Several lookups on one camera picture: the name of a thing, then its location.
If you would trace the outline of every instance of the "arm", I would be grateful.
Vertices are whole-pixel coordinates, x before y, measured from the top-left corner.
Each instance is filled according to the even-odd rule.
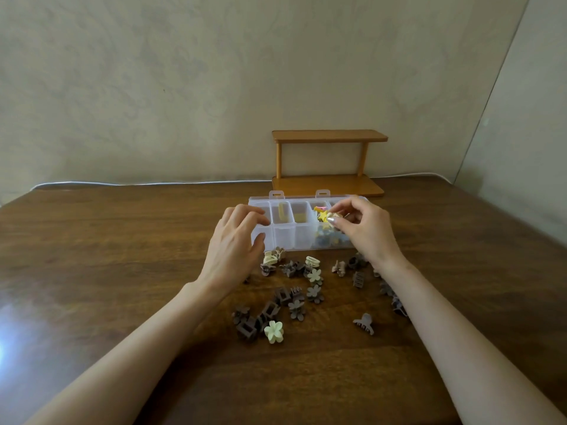
[[[258,207],[228,208],[218,222],[199,278],[81,374],[27,421],[28,425],[131,424],[183,342],[264,252],[268,225]]]
[[[406,260],[385,210],[348,198],[330,211],[346,216],[330,222],[400,297],[464,423],[567,424],[553,403]]]

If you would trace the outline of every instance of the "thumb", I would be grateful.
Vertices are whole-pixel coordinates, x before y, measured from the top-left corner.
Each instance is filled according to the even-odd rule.
[[[331,225],[333,225],[335,228],[340,229],[349,237],[354,233],[354,228],[356,228],[355,224],[347,221],[345,218],[327,218],[327,220]]]
[[[254,244],[252,245],[252,248],[250,249],[250,255],[251,255],[252,259],[254,259],[254,261],[256,261],[260,255],[264,254],[264,247],[265,247],[264,246],[264,239],[265,238],[266,238],[266,234],[261,232],[254,239]]]

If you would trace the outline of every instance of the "clear plastic container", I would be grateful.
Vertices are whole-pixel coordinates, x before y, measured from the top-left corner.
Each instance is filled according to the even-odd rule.
[[[330,208],[348,195],[331,195],[318,190],[314,197],[286,198],[282,191],[271,191],[268,197],[250,197],[248,204],[266,211],[270,225],[257,225],[252,241],[261,232],[266,234],[265,250],[277,246],[286,250],[352,248],[346,235],[317,220],[315,206]]]

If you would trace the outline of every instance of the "wooden shelf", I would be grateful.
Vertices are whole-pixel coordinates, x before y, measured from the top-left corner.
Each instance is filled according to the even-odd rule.
[[[274,191],[283,191],[286,197],[315,195],[319,189],[328,189],[333,195],[363,195],[381,197],[384,190],[367,175],[333,174],[329,176],[291,176],[272,179]]]
[[[376,143],[388,136],[375,130],[287,130],[272,131],[276,143]]]

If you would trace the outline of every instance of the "white cord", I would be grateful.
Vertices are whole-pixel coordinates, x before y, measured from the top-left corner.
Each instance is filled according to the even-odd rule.
[[[437,173],[405,173],[405,174],[391,174],[389,176],[379,176],[378,179],[383,179],[387,177],[407,177],[407,176],[437,176],[442,178],[447,183],[451,182],[446,177],[437,174]],[[205,185],[205,184],[237,184],[237,183],[245,183],[245,182],[271,182],[271,180],[263,180],[263,179],[253,179],[253,180],[212,180],[212,181],[205,181],[205,182],[154,182],[149,184],[108,184],[105,182],[83,182],[83,181],[75,181],[69,180],[64,182],[46,182],[43,184],[39,184],[34,186],[30,191],[37,189],[41,186],[51,186],[51,185],[99,185],[99,186],[153,186],[153,185]]]

